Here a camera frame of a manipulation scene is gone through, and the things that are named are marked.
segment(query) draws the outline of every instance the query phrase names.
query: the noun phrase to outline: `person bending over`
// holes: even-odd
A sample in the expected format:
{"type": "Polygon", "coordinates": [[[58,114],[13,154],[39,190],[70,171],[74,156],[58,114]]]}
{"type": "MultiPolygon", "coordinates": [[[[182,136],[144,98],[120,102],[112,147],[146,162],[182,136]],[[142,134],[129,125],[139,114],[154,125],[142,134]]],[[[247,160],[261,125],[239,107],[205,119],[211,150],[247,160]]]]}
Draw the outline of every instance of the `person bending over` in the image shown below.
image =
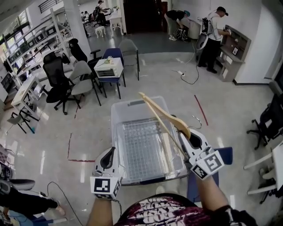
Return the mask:
{"type": "MultiPolygon", "coordinates": [[[[246,211],[239,212],[229,206],[213,177],[204,181],[197,177],[196,180],[203,208],[177,194],[158,194],[134,203],[115,226],[257,226],[246,211]]],[[[113,226],[110,200],[95,200],[87,226],[113,226]]]]}
{"type": "Polygon", "coordinates": [[[218,7],[216,12],[212,12],[208,15],[207,19],[211,21],[211,29],[208,30],[211,30],[211,33],[208,35],[207,44],[203,49],[198,64],[199,67],[207,67],[207,71],[214,74],[217,73],[214,69],[214,62],[220,48],[222,36],[230,35],[230,32],[220,29],[218,25],[219,19],[225,15],[228,16],[228,13],[226,13],[226,9],[223,7],[218,7]]]}
{"type": "Polygon", "coordinates": [[[176,41],[177,39],[174,37],[174,33],[178,27],[184,28],[184,25],[181,22],[181,19],[184,17],[189,17],[191,14],[188,11],[180,11],[180,10],[171,10],[164,14],[164,17],[168,24],[168,34],[170,35],[169,39],[176,41]]]}

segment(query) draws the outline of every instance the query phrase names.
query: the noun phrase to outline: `tile floor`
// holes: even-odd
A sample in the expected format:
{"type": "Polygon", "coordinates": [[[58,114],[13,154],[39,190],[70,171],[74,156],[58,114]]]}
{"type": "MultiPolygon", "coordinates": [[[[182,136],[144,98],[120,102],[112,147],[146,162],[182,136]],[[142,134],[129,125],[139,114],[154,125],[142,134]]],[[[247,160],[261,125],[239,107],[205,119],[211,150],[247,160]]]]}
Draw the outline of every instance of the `tile floor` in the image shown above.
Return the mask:
{"type": "MultiPolygon", "coordinates": [[[[6,135],[11,127],[6,120],[14,109],[7,111],[0,124],[0,143],[16,153],[10,160],[15,165],[15,177],[35,180],[33,190],[37,192],[47,192],[46,186],[50,181],[58,183],[85,225],[95,199],[90,193],[89,183],[94,164],[69,160],[94,160],[111,147],[111,105],[137,99],[138,91],[142,91],[148,96],[163,96],[170,113],[188,125],[196,124],[192,114],[198,117],[203,122],[200,132],[212,146],[233,147],[233,165],[226,166],[219,173],[220,188],[228,198],[235,197],[238,210],[246,210],[255,217],[258,225],[265,225],[276,214],[281,200],[268,197],[264,204],[259,205],[262,195],[247,195],[248,189],[256,188],[259,184],[259,174],[258,168],[244,171],[243,165],[260,158],[266,150],[261,147],[254,151],[256,137],[247,135],[245,131],[253,127],[251,120],[259,118],[273,93],[268,86],[223,83],[217,75],[210,74],[203,68],[198,68],[198,81],[189,85],[171,70],[181,70],[186,74],[184,79],[193,82],[197,78],[195,62],[185,64],[177,61],[178,58],[186,62],[191,57],[192,53],[141,54],[140,81],[136,77],[136,68],[126,67],[126,87],[121,84],[121,100],[116,86],[106,84],[108,98],[99,94],[101,107],[92,91],[81,100],[82,108],[78,111],[76,104],[69,102],[66,105],[67,116],[63,114],[61,107],[55,111],[54,104],[46,104],[45,97],[42,96],[37,103],[37,113],[41,115],[41,119],[39,122],[32,122],[35,134],[30,131],[24,134],[19,127],[13,126],[6,135]],[[208,126],[194,95],[200,101],[208,126]]],[[[122,187],[118,194],[122,210],[126,210],[135,201],[155,194],[157,186],[158,184],[122,187]]],[[[185,178],[180,181],[179,191],[182,195],[186,194],[185,178]]],[[[55,185],[50,185],[49,192],[67,210],[69,220],[62,225],[78,225],[61,191],[55,185]]],[[[116,203],[112,206],[116,222],[119,206],[116,203]]],[[[53,214],[47,213],[50,217],[54,217],[53,214]]]]}

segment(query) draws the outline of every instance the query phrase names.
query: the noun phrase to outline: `white table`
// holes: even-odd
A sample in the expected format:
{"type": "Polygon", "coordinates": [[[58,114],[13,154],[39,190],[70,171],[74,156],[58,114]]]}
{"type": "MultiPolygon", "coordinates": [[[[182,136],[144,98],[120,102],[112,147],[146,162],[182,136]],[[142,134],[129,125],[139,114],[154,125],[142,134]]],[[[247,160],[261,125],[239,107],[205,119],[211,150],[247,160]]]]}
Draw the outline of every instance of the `white table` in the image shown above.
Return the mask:
{"type": "Polygon", "coordinates": [[[43,69],[40,68],[38,70],[35,70],[30,74],[30,76],[27,78],[26,81],[22,84],[22,86],[19,88],[16,96],[14,97],[11,105],[16,108],[20,112],[19,105],[22,104],[30,113],[33,117],[39,119],[37,114],[24,102],[24,99],[26,95],[29,93],[32,98],[35,98],[36,100],[39,100],[39,97],[33,92],[31,89],[31,86],[33,85],[34,82],[38,84],[40,88],[42,88],[42,85],[40,84],[40,81],[38,80],[37,76],[39,76],[41,73],[44,73],[43,69]]]}
{"type": "Polygon", "coordinates": [[[275,148],[272,149],[272,152],[269,153],[268,155],[264,156],[263,158],[255,161],[254,163],[251,163],[249,165],[244,166],[244,169],[248,169],[252,166],[256,166],[258,164],[260,164],[261,162],[267,160],[267,159],[273,159],[274,162],[274,170],[275,170],[275,180],[276,180],[276,184],[275,185],[271,185],[268,187],[264,187],[264,188],[259,188],[256,190],[252,190],[252,191],[248,191],[248,195],[251,194],[257,194],[257,193],[261,193],[261,192],[267,192],[273,189],[277,189],[277,191],[282,187],[283,185],[283,141],[279,143],[279,145],[277,145],[275,148]]]}
{"type": "Polygon", "coordinates": [[[122,16],[119,12],[113,12],[111,14],[111,17],[109,18],[110,20],[110,29],[111,29],[111,33],[112,33],[112,37],[114,37],[114,32],[113,30],[115,30],[116,27],[119,27],[121,30],[121,35],[124,35],[123,32],[123,22],[122,22],[122,16]]]}

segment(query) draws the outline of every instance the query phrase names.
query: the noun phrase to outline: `white chair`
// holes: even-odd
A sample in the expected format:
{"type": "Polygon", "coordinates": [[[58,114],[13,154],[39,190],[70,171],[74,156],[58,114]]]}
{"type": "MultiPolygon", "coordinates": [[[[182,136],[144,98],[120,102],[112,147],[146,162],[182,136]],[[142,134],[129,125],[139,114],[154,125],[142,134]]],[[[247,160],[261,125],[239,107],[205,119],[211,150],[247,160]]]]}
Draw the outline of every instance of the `white chair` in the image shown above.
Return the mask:
{"type": "Polygon", "coordinates": [[[71,95],[73,95],[73,96],[83,95],[84,96],[84,93],[87,93],[87,92],[91,91],[92,89],[94,89],[94,91],[96,93],[97,100],[99,102],[99,105],[101,106],[99,97],[98,97],[97,92],[96,92],[96,88],[95,88],[94,83],[93,83],[93,80],[94,80],[94,75],[92,74],[92,70],[90,69],[89,65],[83,60],[77,62],[75,64],[75,68],[74,68],[72,74],[69,77],[69,81],[74,86],[72,88],[71,95]],[[74,84],[73,81],[75,79],[83,76],[83,75],[89,75],[90,79],[80,80],[78,83],[74,84]]]}

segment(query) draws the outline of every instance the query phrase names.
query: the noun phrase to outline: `blue chair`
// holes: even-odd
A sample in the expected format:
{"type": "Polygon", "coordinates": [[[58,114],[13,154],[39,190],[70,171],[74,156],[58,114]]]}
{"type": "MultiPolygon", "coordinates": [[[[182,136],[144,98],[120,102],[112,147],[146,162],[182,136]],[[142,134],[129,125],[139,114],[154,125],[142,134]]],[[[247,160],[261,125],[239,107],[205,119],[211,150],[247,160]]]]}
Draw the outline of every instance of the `blue chair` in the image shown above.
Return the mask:
{"type": "MultiPolygon", "coordinates": [[[[225,165],[231,165],[233,163],[233,149],[232,147],[217,148],[225,165]]],[[[217,186],[219,186],[219,174],[215,173],[213,179],[217,186]]],[[[198,186],[196,184],[196,178],[194,173],[190,173],[187,177],[187,199],[191,202],[200,202],[198,186]]]]}
{"type": "MultiPolygon", "coordinates": [[[[123,56],[123,53],[122,53],[121,49],[119,49],[119,48],[107,49],[105,51],[105,53],[103,54],[102,59],[107,59],[108,57],[113,57],[113,58],[120,57],[122,65],[124,67],[124,56],[123,56]]],[[[122,72],[122,76],[123,76],[124,86],[126,87],[124,70],[122,72]]],[[[101,86],[102,86],[102,89],[104,91],[105,98],[107,98],[107,96],[106,96],[106,92],[105,92],[103,83],[110,83],[110,86],[112,86],[111,83],[116,83],[117,84],[117,90],[118,90],[119,98],[121,99],[120,89],[119,89],[119,86],[120,86],[119,80],[120,80],[120,78],[121,77],[119,77],[119,78],[99,78],[98,79],[100,84],[101,84],[101,86]]]]}

